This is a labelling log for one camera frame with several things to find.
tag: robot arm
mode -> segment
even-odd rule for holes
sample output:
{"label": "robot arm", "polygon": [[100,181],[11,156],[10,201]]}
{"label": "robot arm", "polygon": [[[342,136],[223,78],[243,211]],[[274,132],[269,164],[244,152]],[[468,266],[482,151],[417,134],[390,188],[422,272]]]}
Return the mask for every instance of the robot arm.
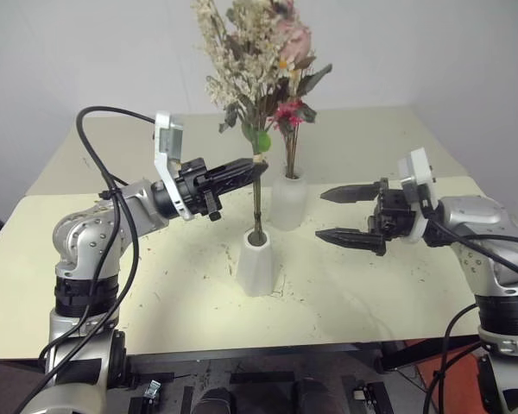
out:
{"label": "robot arm", "polygon": [[321,195],[336,203],[376,199],[369,231],[327,229],[316,234],[345,248],[386,253],[386,241],[423,238],[430,247],[451,246],[479,308],[478,333],[489,354],[480,360],[480,387],[486,409],[518,413],[518,272],[457,242],[477,235],[476,244],[518,268],[518,226],[508,212],[488,198],[445,197],[433,190],[431,168],[424,149],[400,162],[401,189],[390,189],[387,179],[372,185],[345,185]]}
{"label": "robot arm", "polygon": [[[201,214],[218,220],[222,209],[219,196],[251,184],[268,167],[251,159],[235,160],[212,170],[207,170],[202,159],[181,165],[180,122],[160,113],[155,126],[155,165],[161,181],[152,184],[142,180],[122,189],[138,237],[163,229],[177,216],[191,220]],[[77,326],[88,305],[90,311],[77,331],[50,349],[46,373],[64,359],[80,338],[89,334],[117,300],[119,260],[132,242],[123,216],[91,295],[92,278],[115,222],[113,201],[107,199],[107,192],[103,195],[105,200],[64,217],[54,229],[54,246],[60,261],[55,267],[56,303],[50,312],[50,342]],[[128,385],[130,367],[124,333],[115,329],[118,315],[117,310],[25,406],[23,414],[104,412],[107,389]]]}

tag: white vase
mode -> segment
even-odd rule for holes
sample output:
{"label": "white vase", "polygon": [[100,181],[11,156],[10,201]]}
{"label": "white vase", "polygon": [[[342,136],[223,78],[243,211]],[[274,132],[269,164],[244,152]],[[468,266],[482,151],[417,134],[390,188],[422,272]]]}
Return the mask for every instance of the white vase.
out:
{"label": "white vase", "polygon": [[263,231],[267,240],[262,246],[253,246],[249,240],[252,231],[243,234],[236,278],[248,296],[270,295],[276,284],[270,235]]}
{"label": "white vase", "polygon": [[273,183],[269,220],[279,230],[298,228],[305,216],[308,193],[305,174],[298,167],[294,169],[294,174],[297,179],[289,179],[282,173]]}

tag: pink rose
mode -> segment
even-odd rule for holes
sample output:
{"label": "pink rose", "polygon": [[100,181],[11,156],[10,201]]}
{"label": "pink rose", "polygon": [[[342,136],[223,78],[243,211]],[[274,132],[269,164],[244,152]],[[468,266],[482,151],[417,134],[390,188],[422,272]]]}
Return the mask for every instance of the pink rose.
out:
{"label": "pink rose", "polygon": [[303,60],[311,50],[311,30],[301,22],[281,20],[276,30],[286,40],[281,50],[280,59],[287,63]]}

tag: white table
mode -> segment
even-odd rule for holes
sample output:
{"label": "white table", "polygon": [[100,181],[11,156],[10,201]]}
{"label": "white table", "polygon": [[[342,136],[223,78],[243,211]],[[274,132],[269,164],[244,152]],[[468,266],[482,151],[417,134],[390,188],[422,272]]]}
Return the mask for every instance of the white table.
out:
{"label": "white table", "polygon": [[[220,116],[187,116],[185,160],[209,167],[249,156],[237,129],[216,132]],[[124,117],[90,118],[87,133],[110,170],[128,181],[157,179],[152,127]],[[425,147],[439,178],[439,196],[481,193],[408,108],[320,111],[301,130],[298,162],[310,187],[305,222],[271,229],[279,285],[265,298],[246,297],[235,271],[242,233],[252,223],[251,189],[222,196],[223,220],[171,222],[141,240],[141,260],[119,329],[130,354],[260,348],[441,336],[451,317],[473,301],[449,248],[392,241],[379,258],[329,245],[316,229],[365,229],[374,204],[331,204],[319,194],[336,183],[397,177],[397,161]],[[273,133],[269,185],[282,164]],[[0,234],[0,359],[35,358],[47,341],[54,306],[54,225],[92,205],[104,185],[75,131],[58,149]],[[265,189],[263,207],[268,215]],[[124,256],[120,281],[130,265]],[[453,331],[476,332],[467,315]]]}
{"label": "white table", "polygon": [[[240,237],[250,224],[248,189],[222,196],[222,221],[177,219],[143,237],[136,282],[118,325],[127,333],[128,352],[441,336],[452,316],[473,301],[452,251],[392,241],[380,258],[321,241],[315,229],[364,229],[374,206],[320,200],[328,188],[311,186],[308,214],[299,229],[270,230],[279,273],[270,297],[248,298],[235,280]],[[436,188],[440,196],[480,193],[467,177],[440,179]],[[0,233],[0,359],[34,358],[46,342],[58,260],[52,229],[64,215],[95,199],[26,197]],[[129,266],[125,255],[120,283]],[[476,326],[471,313],[454,334],[473,334]]]}

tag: white background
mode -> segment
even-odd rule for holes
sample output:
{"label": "white background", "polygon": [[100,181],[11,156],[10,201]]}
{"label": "white background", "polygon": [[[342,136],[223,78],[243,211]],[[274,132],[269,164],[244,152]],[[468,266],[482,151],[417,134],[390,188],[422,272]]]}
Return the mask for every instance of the white background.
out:
{"label": "white background", "polygon": [[[518,216],[518,0],[296,3],[319,65],[334,64],[310,96],[314,108],[412,105],[482,189]],[[189,4],[0,0],[2,219],[80,108],[216,111]]]}

